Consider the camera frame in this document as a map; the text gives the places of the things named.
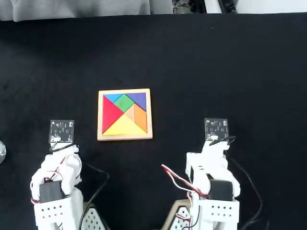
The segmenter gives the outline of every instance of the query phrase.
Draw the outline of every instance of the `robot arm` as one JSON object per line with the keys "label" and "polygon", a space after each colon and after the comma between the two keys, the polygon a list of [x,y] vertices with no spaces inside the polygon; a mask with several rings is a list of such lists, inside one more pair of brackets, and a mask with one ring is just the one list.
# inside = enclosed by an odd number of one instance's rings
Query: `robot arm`
{"label": "robot arm", "polygon": [[[57,150],[70,145],[70,143],[51,143],[53,150]],[[33,200],[40,201],[39,188],[42,184],[50,181],[61,181],[61,189],[64,195],[71,194],[74,186],[81,182],[80,172],[82,162],[78,154],[76,145],[54,152],[45,157],[35,174],[32,176],[30,184]]]}
{"label": "robot arm", "polygon": [[206,141],[201,153],[187,153],[186,174],[192,191],[189,224],[180,230],[237,230],[240,184],[228,170],[224,150],[229,149],[226,119],[205,119]]}
{"label": "robot arm", "polygon": [[74,121],[51,121],[50,151],[32,176],[30,189],[39,230],[77,230],[83,196],[74,186],[81,182],[82,162],[73,143]]}

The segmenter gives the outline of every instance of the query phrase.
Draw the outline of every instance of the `orange triangle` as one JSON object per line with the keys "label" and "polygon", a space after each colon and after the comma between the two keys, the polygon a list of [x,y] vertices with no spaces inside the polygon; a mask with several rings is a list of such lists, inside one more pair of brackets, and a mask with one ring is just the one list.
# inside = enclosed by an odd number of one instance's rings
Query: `orange triangle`
{"label": "orange triangle", "polygon": [[137,104],[134,106],[135,123],[147,133],[147,114]]}
{"label": "orange triangle", "polygon": [[125,114],[126,114],[133,122],[135,122],[134,105],[135,105],[135,104],[133,104],[133,105],[125,112]]}

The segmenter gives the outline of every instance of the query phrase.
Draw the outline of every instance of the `red triangle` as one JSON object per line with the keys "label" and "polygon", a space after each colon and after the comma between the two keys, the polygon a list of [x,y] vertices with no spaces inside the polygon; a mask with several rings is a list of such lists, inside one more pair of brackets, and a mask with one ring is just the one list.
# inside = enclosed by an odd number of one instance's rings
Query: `red triangle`
{"label": "red triangle", "polygon": [[104,96],[102,133],[104,133],[117,119],[124,114],[116,105]]}

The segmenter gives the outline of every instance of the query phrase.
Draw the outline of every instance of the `black cloth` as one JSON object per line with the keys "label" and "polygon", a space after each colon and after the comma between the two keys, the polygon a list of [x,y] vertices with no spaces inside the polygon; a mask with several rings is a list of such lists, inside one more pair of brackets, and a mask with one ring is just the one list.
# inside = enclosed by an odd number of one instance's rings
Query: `black cloth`
{"label": "black cloth", "polygon": [[[307,14],[120,16],[0,23],[0,228],[35,229],[31,176],[48,153],[50,119],[74,119],[87,162],[110,173],[94,200],[112,230],[160,228],[185,198],[204,118],[228,118],[229,154],[253,178],[271,230],[306,226]],[[98,90],[150,88],[153,139],[98,142]],[[259,203],[246,176],[241,224]],[[89,200],[104,177],[84,167]],[[264,229],[264,223],[254,229]]]}

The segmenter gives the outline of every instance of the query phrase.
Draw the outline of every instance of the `yellow triangle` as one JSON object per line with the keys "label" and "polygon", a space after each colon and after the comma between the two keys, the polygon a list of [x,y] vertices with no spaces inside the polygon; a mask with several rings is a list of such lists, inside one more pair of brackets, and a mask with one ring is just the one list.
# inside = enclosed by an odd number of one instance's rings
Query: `yellow triangle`
{"label": "yellow triangle", "polygon": [[146,134],[136,123],[134,123],[127,115],[123,114],[113,125],[103,133],[108,135],[136,135]]}

